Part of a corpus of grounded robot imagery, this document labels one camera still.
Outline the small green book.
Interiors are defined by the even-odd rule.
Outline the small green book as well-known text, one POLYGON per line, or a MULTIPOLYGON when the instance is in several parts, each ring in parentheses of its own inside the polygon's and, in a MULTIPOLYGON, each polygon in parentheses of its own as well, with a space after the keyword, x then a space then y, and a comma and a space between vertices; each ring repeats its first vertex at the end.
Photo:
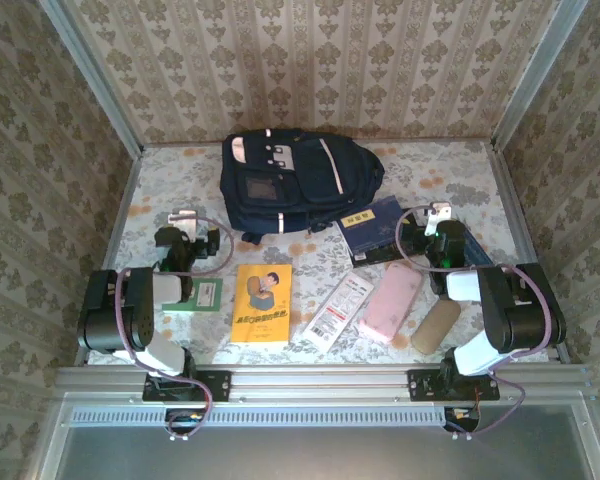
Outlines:
POLYGON ((219 312, 223 280, 220 278, 194 278, 191 296, 185 302, 163 304, 167 313, 219 312))

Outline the tan glasses case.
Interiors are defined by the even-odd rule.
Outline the tan glasses case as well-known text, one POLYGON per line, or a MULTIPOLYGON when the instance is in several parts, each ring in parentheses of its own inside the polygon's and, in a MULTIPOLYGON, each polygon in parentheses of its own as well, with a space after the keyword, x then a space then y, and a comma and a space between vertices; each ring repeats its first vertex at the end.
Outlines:
POLYGON ((413 347, 424 355, 433 354, 456 323, 460 313, 461 306, 457 302, 439 299, 412 335, 413 347))

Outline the pink pencil case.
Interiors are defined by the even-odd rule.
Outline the pink pencil case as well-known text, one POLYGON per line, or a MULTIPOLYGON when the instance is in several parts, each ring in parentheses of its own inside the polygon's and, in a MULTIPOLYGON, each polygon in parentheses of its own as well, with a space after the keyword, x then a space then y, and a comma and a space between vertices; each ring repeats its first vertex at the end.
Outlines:
POLYGON ((360 319, 360 333, 374 341, 390 343, 420 294, 422 282, 419 271, 402 263, 390 263, 360 319))

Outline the blue book with yellow label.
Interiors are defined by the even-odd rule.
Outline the blue book with yellow label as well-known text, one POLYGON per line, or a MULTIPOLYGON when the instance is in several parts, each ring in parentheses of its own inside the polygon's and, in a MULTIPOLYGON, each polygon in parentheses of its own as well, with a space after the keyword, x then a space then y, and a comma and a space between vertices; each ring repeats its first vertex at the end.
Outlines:
POLYGON ((351 262, 365 261, 370 251, 392 244, 402 214, 398 200, 390 195, 338 219, 351 262))

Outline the yellow cartoon cover book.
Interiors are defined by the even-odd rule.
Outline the yellow cartoon cover book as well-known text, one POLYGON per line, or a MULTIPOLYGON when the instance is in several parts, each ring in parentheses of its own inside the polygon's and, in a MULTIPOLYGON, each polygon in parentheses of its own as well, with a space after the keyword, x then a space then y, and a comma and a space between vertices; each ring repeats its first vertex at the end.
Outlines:
POLYGON ((239 265, 229 341, 239 346, 286 346, 291 293, 291 264, 239 265))

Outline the white packaged stationery set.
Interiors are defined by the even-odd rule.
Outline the white packaged stationery set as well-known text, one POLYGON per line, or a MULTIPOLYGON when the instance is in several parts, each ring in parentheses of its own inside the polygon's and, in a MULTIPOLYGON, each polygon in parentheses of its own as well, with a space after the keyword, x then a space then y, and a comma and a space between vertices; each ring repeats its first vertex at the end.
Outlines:
POLYGON ((349 272, 337 284, 305 328, 302 338, 327 353, 374 289, 369 281, 349 272))

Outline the navy blue backpack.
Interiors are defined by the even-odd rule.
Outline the navy blue backpack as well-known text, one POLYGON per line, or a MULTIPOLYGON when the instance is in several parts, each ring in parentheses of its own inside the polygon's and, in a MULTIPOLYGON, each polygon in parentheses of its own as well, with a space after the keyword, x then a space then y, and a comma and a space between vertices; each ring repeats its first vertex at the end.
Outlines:
POLYGON ((263 129, 222 142, 228 219, 253 244, 266 234, 328 228, 371 203, 383 177, 372 151, 339 134, 263 129))

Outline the floral tablecloth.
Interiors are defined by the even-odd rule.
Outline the floral tablecloth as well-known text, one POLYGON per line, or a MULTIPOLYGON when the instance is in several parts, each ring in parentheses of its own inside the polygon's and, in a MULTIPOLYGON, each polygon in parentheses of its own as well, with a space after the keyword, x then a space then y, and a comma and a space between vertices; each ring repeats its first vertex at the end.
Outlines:
MULTIPOLYGON (((446 201, 482 248, 497 263, 520 258, 491 168, 491 150, 483 141, 372 142, 385 175, 380 197, 394 196, 403 207, 446 201)), ((158 257, 154 235, 171 212, 192 209, 225 222, 219 189, 219 144, 154 147, 146 150, 129 194, 114 269, 152 265, 158 257)), ((238 234, 224 237, 218 254, 197 263, 223 281, 217 312, 157 312, 156 327, 188 347, 200 364, 304 365, 406 364, 423 360, 411 344, 413 332, 436 303, 424 287, 401 329, 389 343, 376 342, 351 322, 327 352, 303 337, 304 329, 338 282, 352 271, 348 250, 336 227, 318 233, 270 235, 258 245, 238 234), (242 264, 289 264, 293 268, 291 340, 283 347, 244 346, 230 341, 236 273, 242 264)))

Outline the grey metal panel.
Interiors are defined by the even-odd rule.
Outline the grey metal panel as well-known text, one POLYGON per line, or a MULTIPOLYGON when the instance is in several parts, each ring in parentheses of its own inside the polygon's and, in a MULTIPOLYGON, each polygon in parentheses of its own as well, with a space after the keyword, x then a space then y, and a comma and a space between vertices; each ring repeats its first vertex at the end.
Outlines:
POLYGON ((583 404, 521 407, 495 428, 79 427, 57 415, 34 480, 600 480, 600 439, 583 404))

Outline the aluminium side rail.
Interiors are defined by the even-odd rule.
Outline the aluminium side rail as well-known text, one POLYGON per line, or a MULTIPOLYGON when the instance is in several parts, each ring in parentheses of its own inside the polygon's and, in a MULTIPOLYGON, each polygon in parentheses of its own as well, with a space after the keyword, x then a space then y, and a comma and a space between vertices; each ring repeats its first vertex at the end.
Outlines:
POLYGON ((116 283, 117 274, 111 266, 116 258, 139 171, 140 163, 136 160, 121 199, 103 265, 100 269, 92 271, 88 278, 77 321, 76 337, 79 346, 75 362, 77 366, 86 363, 88 354, 92 350, 111 353, 115 347, 123 347, 119 328, 115 326, 115 308, 112 300, 114 294, 109 291, 108 285, 110 280, 116 283))
POLYGON ((511 236, 520 263, 537 262, 538 257, 524 218, 513 180, 507 168, 503 154, 491 143, 487 143, 487 152, 494 180, 507 218, 511 236))

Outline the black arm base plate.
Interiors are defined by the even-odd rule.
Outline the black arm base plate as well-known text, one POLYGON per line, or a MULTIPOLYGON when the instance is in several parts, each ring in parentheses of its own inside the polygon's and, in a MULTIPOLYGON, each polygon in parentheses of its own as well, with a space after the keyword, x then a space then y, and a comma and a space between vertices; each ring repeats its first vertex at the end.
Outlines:
POLYGON ((410 400, 424 401, 497 401, 500 391, 488 375, 463 376, 443 373, 439 369, 418 369, 407 372, 410 400))
MULTIPOLYGON (((196 379, 206 385, 214 402, 228 402, 232 373, 228 370, 198 370, 196 379)), ((188 383, 146 375, 142 400, 145 402, 204 402, 204 392, 188 383)))

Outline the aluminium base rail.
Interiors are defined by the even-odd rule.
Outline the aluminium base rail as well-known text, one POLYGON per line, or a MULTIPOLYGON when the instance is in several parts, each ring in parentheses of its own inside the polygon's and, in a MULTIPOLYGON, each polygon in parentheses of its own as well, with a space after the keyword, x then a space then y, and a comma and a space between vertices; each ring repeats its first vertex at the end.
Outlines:
MULTIPOLYGON (((433 364, 380 365, 205 365, 229 371, 231 405, 390 405, 406 404, 408 373, 433 364)), ((584 367, 560 363, 516 363, 496 375, 526 391, 529 404, 567 404, 594 400, 597 394, 584 367)), ((130 365, 87 365, 59 370, 57 390, 76 398, 136 404, 145 373, 130 365)))

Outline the aluminium frame post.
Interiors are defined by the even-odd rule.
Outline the aluminium frame post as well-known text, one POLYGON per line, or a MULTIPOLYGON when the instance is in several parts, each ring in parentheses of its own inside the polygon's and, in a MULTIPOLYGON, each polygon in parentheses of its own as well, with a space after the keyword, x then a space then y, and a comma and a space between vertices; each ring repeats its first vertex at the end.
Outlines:
POLYGON ((561 0, 491 137, 502 150, 529 109, 589 0, 561 0))
POLYGON ((138 140, 126 113, 117 100, 112 85, 106 78, 104 69, 97 61, 95 50, 88 45, 64 0, 39 0, 39 3, 94 93, 131 159, 133 161, 138 160, 143 153, 142 143, 138 140))

